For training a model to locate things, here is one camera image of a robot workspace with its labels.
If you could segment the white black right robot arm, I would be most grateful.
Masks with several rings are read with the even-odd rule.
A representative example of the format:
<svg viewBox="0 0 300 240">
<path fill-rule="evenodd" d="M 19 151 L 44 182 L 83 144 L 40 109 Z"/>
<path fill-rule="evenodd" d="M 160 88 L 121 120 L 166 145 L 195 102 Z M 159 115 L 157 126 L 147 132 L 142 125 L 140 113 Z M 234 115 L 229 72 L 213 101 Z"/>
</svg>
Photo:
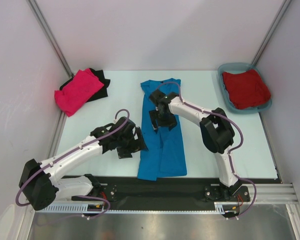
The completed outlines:
<svg viewBox="0 0 300 240">
<path fill-rule="evenodd" d="M 149 100 L 155 106 L 149 112 L 155 132 L 162 128 L 171 131 L 178 125 L 176 117 L 182 117 L 200 128 L 203 144 L 214 154 L 217 163 L 221 196 L 227 201 L 237 197 L 242 182 L 236 176 L 232 161 L 235 131 L 224 110 L 205 109 L 183 100 L 175 92 L 166 95 L 158 89 L 150 94 Z"/>
</svg>

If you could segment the blue t shirt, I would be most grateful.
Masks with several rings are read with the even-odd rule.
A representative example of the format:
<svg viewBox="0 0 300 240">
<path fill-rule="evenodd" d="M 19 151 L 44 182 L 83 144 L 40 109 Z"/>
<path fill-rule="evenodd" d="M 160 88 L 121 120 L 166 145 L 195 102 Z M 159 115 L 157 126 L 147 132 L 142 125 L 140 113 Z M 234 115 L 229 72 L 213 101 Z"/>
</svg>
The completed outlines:
<svg viewBox="0 0 300 240">
<path fill-rule="evenodd" d="M 140 84 L 144 92 L 141 131 L 148 150 L 140 152 L 138 179 L 156 181 L 158 178 L 187 175 L 179 117 L 175 117 L 177 126 L 173 129 L 160 127 L 158 131 L 155 131 L 149 114 L 149 111 L 155 109 L 155 105 L 149 99 L 152 92 L 159 88 L 166 95 L 171 92 L 178 93 L 177 85 L 180 84 L 181 80 L 175 78 L 162 81 L 147 80 Z"/>
</svg>

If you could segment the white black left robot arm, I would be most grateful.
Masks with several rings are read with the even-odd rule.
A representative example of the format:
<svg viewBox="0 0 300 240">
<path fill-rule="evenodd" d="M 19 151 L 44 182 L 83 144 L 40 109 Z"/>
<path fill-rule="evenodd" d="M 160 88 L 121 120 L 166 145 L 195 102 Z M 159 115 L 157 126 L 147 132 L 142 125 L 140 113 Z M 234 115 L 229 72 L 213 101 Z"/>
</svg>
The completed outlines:
<svg viewBox="0 0 300 240">
<path fill-rule="evenodd" d="M 117 123 L 95 128 L 80 143 L 57 156 L 41 162 L 27 161 L 17 195 L 24 194 L 27 204 L 36 211 L 56 200 L 98 200 L 104 193 L 96 177 L 90 173 L 73 178 L 65 178 L 65 175 L 88 159 L 108 151 L 116 150 L 119 159 L 126 159 L 147 149 L 141 129 L 123 117 Z"/>
</svg>

